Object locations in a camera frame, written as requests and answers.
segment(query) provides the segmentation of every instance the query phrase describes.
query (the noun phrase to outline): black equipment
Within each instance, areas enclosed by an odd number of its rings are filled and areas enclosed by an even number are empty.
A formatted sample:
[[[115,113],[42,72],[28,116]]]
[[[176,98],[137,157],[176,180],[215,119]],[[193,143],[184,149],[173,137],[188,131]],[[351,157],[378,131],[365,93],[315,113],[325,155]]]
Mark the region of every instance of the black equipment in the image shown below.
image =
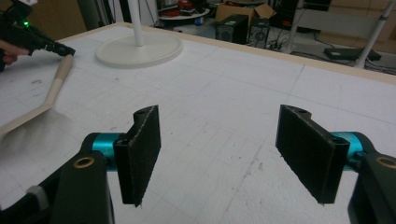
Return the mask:
[[[11,1],[12,6],[0,16],[0,39],[18,47],[28,49],[30,56],[32,56],[33,51],[36,49],[44,49],[49,52],[57,53],[60,56],[75,54],[76,51],[74,49],[51,40],[29,24],[26,17],[33,11],[30,6],[19,0]],[[3,62],[3,56],[4,52],[0,49],[0,72],[2,72],[6,66]]]
[[[396,222],[396,159],[377,152],[362,133],[329,133],[301,108],[282,105],[276,147],[318,203],[334,203],[341,174],[356,171],[351,223]]]
[[[106,170],[118,171],[122,202],[138,206],[160,148],[158,106],[140,109],[128,133],[87,135],[75,157],[0,212],[0,223],[114,223]]]
[[[248,39],[248,16],[233,14],[216,26],[216,39],[246,45]]]
[[[326,54],[331,60],[349,60],[356,61],[361,56],[363,49],[325,49],[323,53]],[[370,61],[379,61],[381,59],[381,55],[372,49],[369,52],[367,58]]]
[[[293,25],[294,13],[299,0],[275,0],[274,11],[276,14],[270,19],[271,26],[289,30]],[[327,11],[331,0],[304,0],[304,8]],[[299,27],[298,32],[306,32],[309,29]]]
[[[270,31],[270,23],[265,18],[251,19],[251,29],[248,43],[251,47],[265,49],[267,44],[268,33]]]

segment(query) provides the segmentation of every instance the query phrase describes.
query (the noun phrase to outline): white table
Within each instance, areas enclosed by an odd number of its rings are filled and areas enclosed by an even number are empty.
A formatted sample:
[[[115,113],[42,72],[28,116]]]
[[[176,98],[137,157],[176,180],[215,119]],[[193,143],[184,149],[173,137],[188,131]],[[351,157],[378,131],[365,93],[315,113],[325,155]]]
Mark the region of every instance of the white table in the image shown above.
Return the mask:
[[[328,131],[365,133],[396,156],[396,77],[178,33],[184,50],[170,63],[118,70],[96,61],[97,47],[132,31],[117,23],[65,40],[77,53],[56,106],[0,136],[3,208],[88,133],[126,132],[148,105],[160,108],[162,151],[142,207],[123,205],[108,173],[117,223],[348,223],[357,175],[343,173],[335,204],[317,204],[275,148],[281,104],[312,112]],[[0,76],[29,70],[25,81],[44,85],[59,60],[36,52]]]

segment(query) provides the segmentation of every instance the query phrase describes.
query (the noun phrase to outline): wooden stick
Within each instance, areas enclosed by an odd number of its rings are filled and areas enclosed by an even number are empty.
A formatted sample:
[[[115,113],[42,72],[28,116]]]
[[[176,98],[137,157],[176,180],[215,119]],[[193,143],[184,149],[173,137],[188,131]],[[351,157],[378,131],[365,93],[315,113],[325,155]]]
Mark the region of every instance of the wooden stick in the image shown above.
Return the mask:
[[[59,64],[58,69],[56,70],[55,77],[49,88],[49,93],[47,94],[44,103],[38,108],[33,109],[28,113],[0,126],[0,134],[8,133],[9,131],[16,129],[17,127],[21,126],[23,123],[27,122],[28,120],[31,120],[37,117],[38,115],[42,114],[43,112],[47,111],[48,109],[52,108],[55,103],[56,96],[58,95],[58,92],[61,89],[64,80],[69,74],[72,64],[73,64],[73,56],[72,55],[65,56],[62,59],[61,63]]]

